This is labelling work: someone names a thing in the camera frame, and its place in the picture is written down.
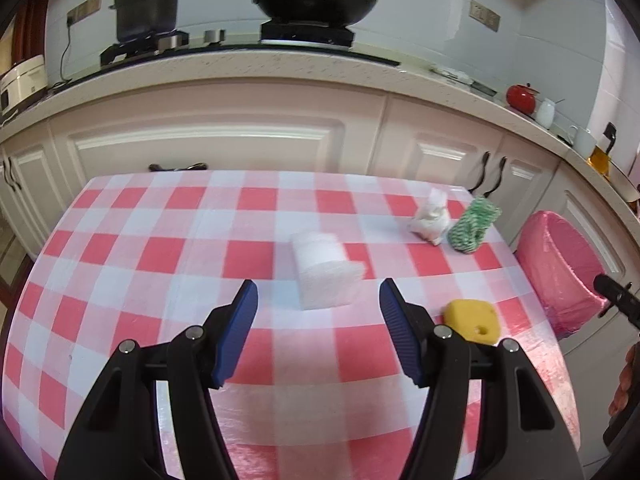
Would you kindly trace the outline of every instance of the trash can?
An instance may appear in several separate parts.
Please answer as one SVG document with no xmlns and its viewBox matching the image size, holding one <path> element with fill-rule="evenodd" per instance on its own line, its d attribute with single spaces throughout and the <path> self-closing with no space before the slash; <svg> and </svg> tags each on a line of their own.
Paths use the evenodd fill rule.
<svg viewBox="0 0 640 480">
<path fill-rule="evenodd" d="M 593 279 L 604 273 L 598 256 L 559 214 L 538 211 L 531 215 L 515 256 L 558 339 L 577 332 L 607 303 L 593 290 Z"/>
</svg>

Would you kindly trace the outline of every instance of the metal screw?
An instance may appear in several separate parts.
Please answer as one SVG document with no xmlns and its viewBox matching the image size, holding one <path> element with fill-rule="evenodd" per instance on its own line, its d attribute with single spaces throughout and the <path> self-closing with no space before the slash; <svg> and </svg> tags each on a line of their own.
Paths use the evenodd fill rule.
<svg viewBox="0 0 640 480">
<path fill-rule="evenodd" d="M 200 339 L 204 334 L 204 329 L 199 325 L 190 326 L 184 333 L 191 340 Z"/>
<path fill-rule="evenodd" d="M 517 352 L 518 350 L 520 350 L 520 345 L 515 339 L 503 339 L 502 346 L 504 346 L 504 349 L 508 350 L 509 352 Z"/>
<path fill-rule="evenodd" d="M 436 325 L 433 333 L 440 339 L 449 339 L 453 335 L 453 332 L 447 325 Z"/>
<path fill-rule="evenodd" d="M 136 342 L 133 341 L 133 339 L 125 339 L 118 345 L 118 350 L 120 350 L 123 354 L 128 354 L 129 352 L 133 352 L 135 347 Z"/>
</svg>

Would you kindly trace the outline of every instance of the red and white tablecloth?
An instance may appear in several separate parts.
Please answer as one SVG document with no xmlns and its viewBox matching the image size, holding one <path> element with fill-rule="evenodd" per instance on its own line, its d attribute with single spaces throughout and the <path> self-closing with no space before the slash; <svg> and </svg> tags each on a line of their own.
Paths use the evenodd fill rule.
<svg viewBox="0 0 640 480">
<path fill-rule="evenodd" d="M 236 373 L 212 392 L 239 477 L 396 480 L 426 391 L 402 375 L 380 314 L 378 286 L 391 276 L 433 317 L 456 298 L 495 304 L 502 335 L 527 351 L 578 444 L 558 343 L 495 228 L 473 255 L 408 231 L 431 186 L 275 171 L 94 178 L 49 238 L 20 299 L 4 359 L 4 420 L 53 478 L 74 418 L 117 344 L 168 341 L 251 278 L 258 313 Z M 439 187 L 458 218 L 471 196 Z M 366 263 L 355 303 L 300 310 L 289 239 L 310 230 L 336 233 L 350 258 Z M 167 469 L 179 477 L 165 384 L 158 395 Z M 479 399 L 473 383 L 459 476 L 472 463 Z"/>
</svg>

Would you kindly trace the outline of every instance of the speckled countertop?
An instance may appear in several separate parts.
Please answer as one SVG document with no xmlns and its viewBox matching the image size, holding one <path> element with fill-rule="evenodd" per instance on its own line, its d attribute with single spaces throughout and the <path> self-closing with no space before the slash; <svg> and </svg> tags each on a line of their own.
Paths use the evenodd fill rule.
<svg viewBox="0 0 640 480">
<path fill-rule="evenodd" d="M 98 99 L 150 86 L 222 78 L 288 78 L 362 86 L 422 99 L 501 126 L 564 159 L 620 217 L 640 246 L 640 222 L 625 202 L 577 153 L 548 131 L 503 106 L 420 69 L 397 68 L 327 54 L 233 50 L 187 54 L 114 70 L 37 103 L 0 130 L 0 142 L 32 124 Z"/>
</svg>

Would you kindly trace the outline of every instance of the brown curtain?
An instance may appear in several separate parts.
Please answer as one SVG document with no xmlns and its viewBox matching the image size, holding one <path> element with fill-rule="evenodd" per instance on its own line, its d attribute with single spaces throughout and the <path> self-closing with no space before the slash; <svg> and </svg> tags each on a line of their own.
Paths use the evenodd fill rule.
<svg viewBox="0 0 640 480">
<path fill-rule="evenodd" d="M 12 64 L 44 55 L 49 0 L 25 0 L 15 16 Z"/>
</svg>

